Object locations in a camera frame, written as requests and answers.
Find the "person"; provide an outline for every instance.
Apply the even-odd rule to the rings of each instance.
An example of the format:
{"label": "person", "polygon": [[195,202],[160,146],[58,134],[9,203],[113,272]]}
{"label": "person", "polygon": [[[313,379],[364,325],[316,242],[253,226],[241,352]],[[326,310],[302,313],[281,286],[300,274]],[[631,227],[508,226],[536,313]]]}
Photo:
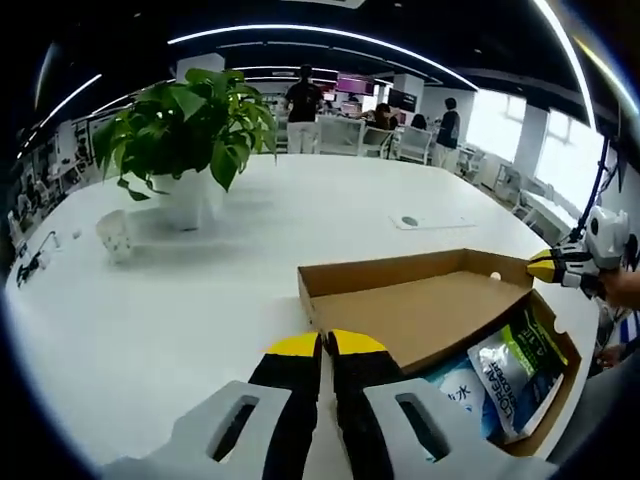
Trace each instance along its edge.
{"label": "person", "polygon": [[18,218],[24,218],[28,213],[33,209],[33,205],[29,200],[29,197],[24,193],[20,192],[18,194],[18,199],[16,200],[16,205],[18,205]]}
{"label": "person", "polygon": [[[604,272],[600,280],[613,307],[640,307],[640,271]],[[640,342],[610,347],[599,358],[606,367],[585,384],[580,401],[562,438],[549,456],[560,465],[553,480],[617,478],[615,472],[635,458],[636,444],[619,436],[640,426]]]}
{"label": "person", "polygon": [[458,163],[458,136],[460,135],[460,115],[456,111],[458,106],[455,98],[444,101],[447,112],[442,117],[440,131],[436,138],[434,152],[435,166],[454,173]]}
{"label": "person", "polygon": [[362,102],[360,100],[358,100],[358,97],[356,97],[355,94],[353,94],[353,93],[349,94],[348,102],[349,103],[356,103],[358,105],[362,105]]}
{"label": "person", "polygon": [[427,129],[427,121],[424,118],[424,115],[417,114],[411,120],[411,128],[417,128],[418,130],[426,130]]}
{"label": "person", "polygon": [[391,107],[386,103],[379,103],[375,110],[364,112],[358,118],[364,118],[368,127],[379,128],[380,130],[390,130],[390,119],[394,114]]}
{"label": "person", "polygon": [[316,138],[316,111],[323,100],[322,90],[311,83],[313,69],[310,65],[300,67],[300,81],[287,91],[285,109],[289,113],[287,137],[289,153],[313,153]]}
{"label": "person", "polygon": [[336,110],[335,108],[333,108],[333,102],[330,102],[329,100],[325,100],[324,113],[325,115],[335,115]]}
{"label": "person", "polygon": [[37,204],[37,198],[36,198],[36,189],[35,186],[33,184],[33,176],[28,175],[27,176],[27,184],[25,186],[25,193],[27,195],[27,198],[29,199],[29,202],[32,205]]}
{"label": "person", "polygon": [[[640,310],[640,271],[605,272],[600,276],[606,292],[606,300],[612,307]],[[626,344],[613,345],[602,350],[597,356],[605,368],[619,365],[640,347],[640,335]]]}

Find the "white table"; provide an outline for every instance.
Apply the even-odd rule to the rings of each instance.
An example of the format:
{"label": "white table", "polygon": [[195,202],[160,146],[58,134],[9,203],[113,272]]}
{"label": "white table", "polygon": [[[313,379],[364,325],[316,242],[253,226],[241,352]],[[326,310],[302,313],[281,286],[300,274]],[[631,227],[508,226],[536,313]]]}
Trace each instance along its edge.
{"label": "white table", "polygon": [[[296,267],[470,247],[528,258],[545,243],[489,197],[431,167],[358,157],[254,157],[225,199],[210,248],[135,252],[107,262],[95,224],[135,204],[106,185],[67,198],[30,239],[52,229],[61,249],[21,289],[7,281],[16,351],[52,418],[94,465],[143,456],[173,422],[230,380],[246,380],[270,344],[310,326]],[[389,215],[435,209],[476,227],[403,231]],[[82,235],[72,239],[74,231]],[[576,290],[536,282],[584,360],[577,387],[537,455],[552,450],[573,413],[592,354],[597,309]],[[323,362],[319,421],[305,479],[350,479],[329,405]]]}
{"label": "white table", "polygon": [[560,238],[569,235],[571,229],[577,225],[578,221],[553,201],[526,190],[522,190],[520,195],[531,207],[529,213],[522,219],[524,223],[529,224],[535,219],[536,214],[540,214],[560,231]]}

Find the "human hand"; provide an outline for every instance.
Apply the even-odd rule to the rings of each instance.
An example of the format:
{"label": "human hand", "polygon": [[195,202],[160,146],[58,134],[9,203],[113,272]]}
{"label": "human hand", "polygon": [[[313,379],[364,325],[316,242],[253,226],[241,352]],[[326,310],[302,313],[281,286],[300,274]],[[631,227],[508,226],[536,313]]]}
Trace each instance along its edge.
{"label": "human hand", "polygon": [[604,368],[615,367],[616,365],[620,364],[625,349],[626,345],[624,344],[607,347],[596,356],[596,359],[598,360],[598,363]]}
{"label": "human hand", "polygon": [[606,292],[606,301],[612,307],[627,306],[628,272],[618,269],[600,274],[600,281]]}

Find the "potted plant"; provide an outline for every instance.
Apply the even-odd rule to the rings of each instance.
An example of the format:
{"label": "potted plant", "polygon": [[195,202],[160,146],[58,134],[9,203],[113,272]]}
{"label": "potted plant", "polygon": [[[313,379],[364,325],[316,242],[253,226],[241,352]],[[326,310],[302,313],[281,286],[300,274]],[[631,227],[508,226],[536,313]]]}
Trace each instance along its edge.
{"label": "potted plant", "polygon": [[96,131],[93,146],[98,167],[106,175],[115,163],[117,184],[131,198],[149,196],[131,188],[124,178],[128,173],[160,195],[176,228],[192,230],[211,201],[204,170],[228,192],[252,151],[266,147],[275,155],[277,127],[260,92],[244,83],[241,72],[192,68],[185,78],[186,83],[165,82],[138,94]]}

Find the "cable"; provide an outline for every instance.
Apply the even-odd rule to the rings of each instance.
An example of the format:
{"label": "cable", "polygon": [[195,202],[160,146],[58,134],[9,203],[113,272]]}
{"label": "cable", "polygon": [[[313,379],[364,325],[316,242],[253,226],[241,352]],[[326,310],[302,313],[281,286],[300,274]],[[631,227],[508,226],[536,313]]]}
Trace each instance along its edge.
{"label": "cable", "polygon": [[596,202],[596,198],[598,196],[598,190],[600,188],[600,182],[602,182],[602,174],[606,168],[605,162],[607,161],[607,153],[609,151],[609,138],[604,137],[602,142],[602,153],[600,154],[600,162],[598,162],[598,173],[596,173],[596,179],[593,183],[593,188],[591,189],[591,195],[589,196],[589,201],[587,202],[587,206],[582,212],[580,219],[578,220],[578,224],[576,227],[571,230],[569,234],[569,242],[575,243],[582,236],[582,231],[587,223],[587,218],[589,217],[589,212],[591,212],[591,208]]}

